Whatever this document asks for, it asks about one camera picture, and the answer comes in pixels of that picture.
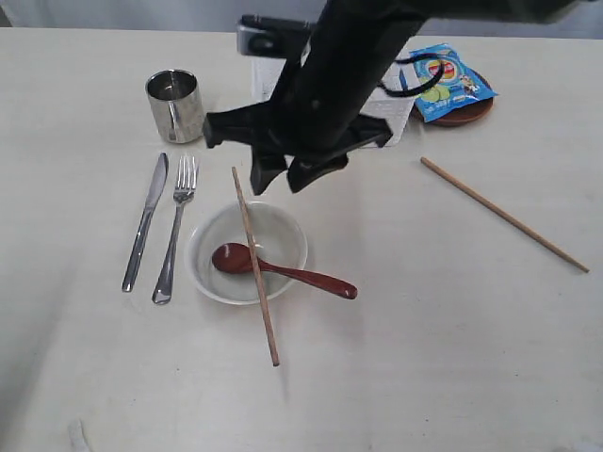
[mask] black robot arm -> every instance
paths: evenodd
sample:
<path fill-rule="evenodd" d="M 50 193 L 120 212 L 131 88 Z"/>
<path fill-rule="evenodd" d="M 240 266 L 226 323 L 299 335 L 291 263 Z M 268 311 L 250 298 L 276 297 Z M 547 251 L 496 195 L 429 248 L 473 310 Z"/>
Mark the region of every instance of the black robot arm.
<path fill-rule="evenodd" d="M 291 191 L 348 164 L 348 152 L 382 147 L 387 122 L 360 114 L 399 51 L 430 17 L 548 23 L 576 0 L 328 0 L 316 24 L 243 16 L 243 55 L 282 58 L 270 99 L 208 113 L 207 146 L 224 140 L 252 147 L 256 195 L 287 171 Z M 285 156 L 293 156 L 289 165 Z"/>

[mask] white wall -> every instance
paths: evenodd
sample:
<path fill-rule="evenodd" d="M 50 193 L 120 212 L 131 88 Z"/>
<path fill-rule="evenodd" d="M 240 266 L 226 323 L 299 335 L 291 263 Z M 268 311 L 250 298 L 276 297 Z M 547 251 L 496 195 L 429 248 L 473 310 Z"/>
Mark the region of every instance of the white wall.
<path fill-rule="evenodd" d="M 244 13 L 315 20 L 325 0 L 0 0 L 14 26 L 231 31 Z M 427 35 L 603 39 L 603 1 L 553 25 L 431 20 Z"/>

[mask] wooden chopstick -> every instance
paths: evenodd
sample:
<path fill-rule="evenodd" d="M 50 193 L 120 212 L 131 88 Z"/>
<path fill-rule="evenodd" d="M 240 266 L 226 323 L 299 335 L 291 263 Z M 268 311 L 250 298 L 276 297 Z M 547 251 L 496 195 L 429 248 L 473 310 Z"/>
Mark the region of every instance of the wooden chopstick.
<path fill-rule="evenodd" d="M 253 241 L 253 229 L 252 222 L 249 219 L 249 212 L 247 211 L 247 204 L 245 198 L 243 198 L 243 192 L 241 190 L 241 183 L 238 181 L 238 173 L 236 168 L 233 167 L 233 179 L 235 179 L 236 197 L 238 198 L 238 206 L 241 209 L 241 215 L 243 217 L 243 226 L 245 227 L 245 235 L 247 236 L 247 244 L 249 245 L 249 252 L 252 256 L 253 276 L 255 277 L 255 285 L 257 286 L 257 295 L 260 298 L 260 307 L 262 308 L 262 317 L 264 318 L 264 327 L 266 328 L 266 336 L 268 337 L 268 347 L 270 350 L 270 357 L 272 358 L 272 365 L 275 367 L 280 364 L 279 353 L 276 350 L 276 342 L 274 341 L 274 331 L 272 330 L 272 322 L 270 321 L 270 312 L 268 310 L 268 299 L 266 298 L 266 287 L 264 286 L 264 279 L 262 278 L 262 272 L 260 271 L 260 265 L 257 262 L 257 253 L 255 252 L 255 243 Z"/>
<path fill-rule="evenodd" d="M 505 219 L 506 221 L 510 222 L 519 231 L 521 231 L 522 233 L 526 234 L 530 238 L 536 240 L 543 247 L 545 247 L 548 250 L 550 250 L 550 251 L 554 252 L 555 254 L 557 254 L 565 262 L 569 262 L 573 266 L 577 266 L 580 270 L 582 270 L 585 273 L 588 273 L 589 271 L 591 271 L 588 267 L 584 266 L 583 264 L 581 264 L 580 262 L 578 262 L 576 259 L 574 259 L 572 256 L 570 256 L 566 252 L 562 251 L 561 249 L 559 249 L 558 247 L 556 247 L 555 245 L 553 245 L 552 243 L 550 243 L 548 240 L 546 240 L 541 235 L 539 235 L 536 232 L 534 232 L 532 229 L 530 229 L 524 223 L 522 223 L 521 221 L 519 221 L 517 218 L 512 217 L 510 214 L 508 214 L 507 212 L 505 212 L 504 210 L 502 210 L 497 205 L 495 205 L 492 202 L 489 202 L 488 200 L 486 200 L 477 191 L 469 188 L 468 186 L 466 186 L 465 184 L 463 184 L 461 181 L 459 181 L 458 179 L 456 179 L 454 176 L 452 176 L 451 174 L 448 174 L 447 172 L 445 172 L 443 169 L 441 169 L 440 167 L 438 167 L 437 165 L 435 165 L 428 158 L 421 157 L 421 163 L 423 165 L 425 165 L 427 168 L 429 168 L 430 170 L 432 170 L 433 172 L 435 172 L 438 176 L 440 176 L 441 178 L 447 180 L 448 182 L 450 182 L 451 184 L 453 184 L 454 186 L 456 186 L 458 189 L 460 189 L 461 191 L 463 191 L 465 194 L 469 195 L 475 201 L 479 202 L 484 207 L 487 207 L 488 209 L 490 209 L 492 212 L 494 212 L 495 214 L 497 214 L 499 217 L 501 217 L 501 218 Z"/>

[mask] ceramic bowl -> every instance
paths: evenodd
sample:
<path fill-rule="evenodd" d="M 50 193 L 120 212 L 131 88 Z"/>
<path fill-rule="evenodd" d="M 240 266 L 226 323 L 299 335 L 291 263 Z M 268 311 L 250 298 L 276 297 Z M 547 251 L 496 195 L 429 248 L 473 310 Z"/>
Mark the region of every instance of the ceramic bowl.
<path fill-rule="evenodd" d="M 308 243 L 297 221 L 287 212 L 264 202 L 248 202 L 257 255 L 277 266 L 303 268 Z M 211 256 L 220 245 L 237 242 L 247 245 L 238 203 L 220 210 L 192 234 L 185 250 L 185 266 L 195 286 L 208 297 L 227 304 L 259 302 L 252 273 L 230 275 L 218 271 Z M 283 294 L 293 280 L 274 273 L 262 273 L 268 299 Z"/>

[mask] stainless steel cup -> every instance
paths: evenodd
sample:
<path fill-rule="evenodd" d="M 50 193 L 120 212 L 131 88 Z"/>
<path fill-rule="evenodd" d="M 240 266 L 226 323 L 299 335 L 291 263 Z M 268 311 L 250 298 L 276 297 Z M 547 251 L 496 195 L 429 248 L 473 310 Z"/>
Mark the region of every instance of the stainless steel cup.
<path fill-rule="evenodd" d="M 147 81 L 146 90 L 163 139 L 188 143 L 203 134 L 204 111 L 192 73 L 179 69 L 156 73 Z"/>

